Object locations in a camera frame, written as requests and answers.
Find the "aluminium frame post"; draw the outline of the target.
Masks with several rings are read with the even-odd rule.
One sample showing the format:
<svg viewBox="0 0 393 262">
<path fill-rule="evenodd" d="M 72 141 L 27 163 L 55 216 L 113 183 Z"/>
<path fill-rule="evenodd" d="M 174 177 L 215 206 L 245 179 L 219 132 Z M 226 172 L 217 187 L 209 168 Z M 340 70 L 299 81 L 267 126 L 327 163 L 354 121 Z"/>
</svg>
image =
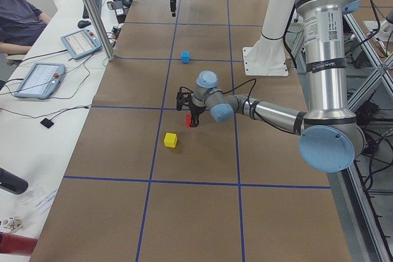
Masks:
<svg viewBox="0 0 393 262">
<path fill-rule="evenodd" d="M 90 19 L 93 23 L 93 26 L 96 30 L 96 33 L 101 41 L 101 45 L 103 50 L 107 56 L 108 61 L 112 61 L 114 59 L 114 51 L 112 45 L 108 39 L 106 29 L 104 27 L 104 23 L 101 20 L 100 15 L 96 10 L 95 5 L 93 4 L 93 0 L 82 0 L 84 5 L 87 7 Z"/>
</svg>

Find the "brown paper table cover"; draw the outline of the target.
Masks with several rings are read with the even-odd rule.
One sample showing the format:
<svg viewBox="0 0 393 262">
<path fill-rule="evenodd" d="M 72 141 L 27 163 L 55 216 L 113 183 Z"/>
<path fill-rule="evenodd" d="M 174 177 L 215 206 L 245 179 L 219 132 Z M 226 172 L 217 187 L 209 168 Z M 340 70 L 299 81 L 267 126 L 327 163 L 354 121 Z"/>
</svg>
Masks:
<svg viewBox="0 0 393 262">
<path fill-rule="evenodd" d="M 349 261 L 327 176 L 296 136 L 237 115 L 187 128 L 180 86 L 305 109 L 297 73 L 247 82 L 268 0 L 134 0 L 32 261 Z M 190 62 L 181 63 L 181 51 Z M 164 145 L 176 133 L 176 148 Z"/>
</svg>

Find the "near teach pendant tablet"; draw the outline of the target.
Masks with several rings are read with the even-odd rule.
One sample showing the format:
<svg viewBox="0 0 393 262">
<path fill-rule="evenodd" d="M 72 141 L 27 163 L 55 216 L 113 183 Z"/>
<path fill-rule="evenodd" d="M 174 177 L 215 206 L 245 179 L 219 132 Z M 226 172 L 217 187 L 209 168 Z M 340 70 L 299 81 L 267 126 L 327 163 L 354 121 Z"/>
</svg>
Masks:
<svg viewBox="0 0 393 262">
<path fill-rule="evenodd" d="M 64 64 L 34 63 L 14 93 L 17 98 L 47 99 L 60 86 L 66 73 Z"/>
</svg>

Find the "black computer mouse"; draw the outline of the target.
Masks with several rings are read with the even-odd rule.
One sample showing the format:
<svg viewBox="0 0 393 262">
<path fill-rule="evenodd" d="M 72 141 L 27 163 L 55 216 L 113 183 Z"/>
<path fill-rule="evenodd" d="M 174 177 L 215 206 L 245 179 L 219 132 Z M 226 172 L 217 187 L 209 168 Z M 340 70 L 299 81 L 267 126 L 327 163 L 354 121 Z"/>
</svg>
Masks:
<svg viewBox="0 0 393 262">
<path fill-rule="evenodd" d="M 82 28 L 86 28 L 87 26 L 90 26 L 91 22 L 88 20 L 81 20 L 77 23 L 77 27 L 82 29 Z"/>
</svg>

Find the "yellow cube block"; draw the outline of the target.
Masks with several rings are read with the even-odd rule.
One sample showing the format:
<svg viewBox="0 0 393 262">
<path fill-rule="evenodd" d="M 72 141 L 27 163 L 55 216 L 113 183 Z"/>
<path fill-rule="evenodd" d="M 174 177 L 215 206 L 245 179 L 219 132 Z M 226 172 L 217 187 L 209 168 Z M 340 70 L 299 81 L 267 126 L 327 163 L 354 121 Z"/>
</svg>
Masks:
<svg viewBox="0 0 393 262">
<path fill-rule="evenodd" d="M 164 137 L 164 145 L 168 148 L 176 148 L 178 137 L 176 133 L 166 133 Z"/>
</svg>

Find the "teach pendant tablet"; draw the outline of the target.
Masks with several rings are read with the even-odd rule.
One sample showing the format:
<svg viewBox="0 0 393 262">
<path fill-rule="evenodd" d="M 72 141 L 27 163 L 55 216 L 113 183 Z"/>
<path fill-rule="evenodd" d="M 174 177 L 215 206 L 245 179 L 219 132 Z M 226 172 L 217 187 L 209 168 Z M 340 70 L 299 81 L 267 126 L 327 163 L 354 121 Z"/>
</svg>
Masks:
<svg viewBox="0 0 393 262">
<path fill-rule="evenodd" d="M 102 45 L 98 37 L 89 29 L 81 29 L 60 37 L 66 50 L 74 60 L 80 60 L 101 50 Z"/>
<path fill-rule="evenodd" d="M 64 64 L 34 63 L 14 93 L 17 98 L 47 99 L 60 86 L 66 73 Z"/>
</svg>

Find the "black cylinder object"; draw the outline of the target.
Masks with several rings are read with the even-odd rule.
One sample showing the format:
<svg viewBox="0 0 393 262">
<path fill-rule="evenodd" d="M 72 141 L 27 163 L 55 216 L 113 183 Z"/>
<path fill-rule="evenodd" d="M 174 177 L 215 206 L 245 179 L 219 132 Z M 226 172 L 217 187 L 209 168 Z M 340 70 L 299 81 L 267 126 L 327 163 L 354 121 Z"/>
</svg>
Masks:
<svg viewBox="0 0 393 262">
<path fill-rule="evenodd" d="M 20 195 L 28 188 L 28 182 L 19 176 L 1 168 L 1 189 Z"/>
</svg>

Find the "far teach pendant tablet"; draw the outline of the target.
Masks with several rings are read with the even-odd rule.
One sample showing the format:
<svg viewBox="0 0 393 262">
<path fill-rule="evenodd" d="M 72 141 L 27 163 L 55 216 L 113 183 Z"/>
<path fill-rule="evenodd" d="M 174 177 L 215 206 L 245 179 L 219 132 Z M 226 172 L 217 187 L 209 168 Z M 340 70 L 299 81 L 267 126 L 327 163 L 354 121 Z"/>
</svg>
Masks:
<svg viewBox="0 0 393 262">
<path fill-rule="evenodd" d="M 98 37 L 89 29 L 81 29 L 60 37 L 66 50 L 74 60 L 80 60 L 101 50 L 102 45 Z"/>
</svg>

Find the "red cylinder object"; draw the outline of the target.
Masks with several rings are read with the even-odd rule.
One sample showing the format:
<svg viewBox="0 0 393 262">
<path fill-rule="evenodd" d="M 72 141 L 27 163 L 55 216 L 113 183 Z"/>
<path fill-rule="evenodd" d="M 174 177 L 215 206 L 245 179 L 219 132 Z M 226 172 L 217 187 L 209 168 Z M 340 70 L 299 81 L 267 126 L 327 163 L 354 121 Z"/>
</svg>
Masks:
<svg viewBox="0 0 393 262">
<path fill-rule="evenodd" d="M 1 253 L 10 255 L 30 256 L 38 240 L 32 237 L 1 232 Z"/>
</svg>

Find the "seated person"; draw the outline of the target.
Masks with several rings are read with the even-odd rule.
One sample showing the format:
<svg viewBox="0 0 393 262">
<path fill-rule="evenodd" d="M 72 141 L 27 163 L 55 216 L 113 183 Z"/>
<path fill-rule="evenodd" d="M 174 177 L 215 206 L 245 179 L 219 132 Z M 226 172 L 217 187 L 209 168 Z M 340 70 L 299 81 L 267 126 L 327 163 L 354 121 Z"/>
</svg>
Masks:
<svg viewBox="0 0 393 262">
<path fill-rule="evenodd" d="M 1 53 L 27 54 L 50 21 L 27 0 L 1 0 Z"/>
</svg>

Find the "small black square pad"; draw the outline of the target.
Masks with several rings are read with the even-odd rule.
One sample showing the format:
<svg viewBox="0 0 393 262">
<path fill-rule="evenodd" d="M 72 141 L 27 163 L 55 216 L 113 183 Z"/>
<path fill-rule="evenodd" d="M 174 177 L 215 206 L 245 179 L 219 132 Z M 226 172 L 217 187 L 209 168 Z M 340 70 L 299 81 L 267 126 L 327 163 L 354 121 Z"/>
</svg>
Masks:
<svg viewBox="0 0 393 262">
<path fill-rule="evenodd" d="M 54 125 L 54 122 L 51 119 L 44 118 L 40 121 L 40 124 L 49 129 Z"/>
</svg>

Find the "blue cube block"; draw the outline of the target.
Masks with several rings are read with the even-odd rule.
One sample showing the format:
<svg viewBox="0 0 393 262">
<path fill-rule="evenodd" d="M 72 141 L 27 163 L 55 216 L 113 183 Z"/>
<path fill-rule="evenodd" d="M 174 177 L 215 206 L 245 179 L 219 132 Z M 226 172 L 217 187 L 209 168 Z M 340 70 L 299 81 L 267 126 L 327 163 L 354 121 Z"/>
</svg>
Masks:
<svg viewBox="0 0 393 262">
<path fill-rule="evenodd" d="M 187 64 L 190 62 L 190 52 L 181 51 L 181 63 Z"/>
</svg>

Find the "black keyboard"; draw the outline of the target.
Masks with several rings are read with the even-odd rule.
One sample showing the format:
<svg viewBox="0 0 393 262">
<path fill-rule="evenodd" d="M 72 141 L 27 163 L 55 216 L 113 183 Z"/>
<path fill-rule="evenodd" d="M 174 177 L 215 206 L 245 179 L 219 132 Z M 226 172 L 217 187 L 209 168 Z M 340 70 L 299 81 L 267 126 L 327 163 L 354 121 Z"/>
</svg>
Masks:
<svg viewBox="0 0 393 262">
<path fill-rule="evenodd" d="M 95 7 L 96 7 L 96 10 L 97 10 L 97 12 L 98 12 L 98 15 L 101 15 L 101 8 L 102 8 L 101 3 L 102 3 L 102 0 L 93 0 L 93 4 L 94 4 Z M 88 18 L 90 18 L 86 6 L 84 6 L 84 9 L 83 9 L 83 12 L 82 12 L 82 18 L 83 18 L 83 19 L 88 19 Z"/>
</svg>

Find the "red cube block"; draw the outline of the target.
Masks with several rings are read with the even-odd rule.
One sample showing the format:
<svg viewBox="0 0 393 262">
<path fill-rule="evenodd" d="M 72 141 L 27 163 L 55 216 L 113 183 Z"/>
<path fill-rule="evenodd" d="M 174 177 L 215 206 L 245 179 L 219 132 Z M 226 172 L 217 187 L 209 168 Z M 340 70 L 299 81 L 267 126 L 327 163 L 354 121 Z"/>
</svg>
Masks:
<svg viewBox="0 0 393 262">
<path fill-rule="evenodd" d="M 192 116 L 190 114 L 187 114 L 185 116 L 185 125 L 187 128 L 191 127 L 191 122 L 192 122 Z"/>
</svg>

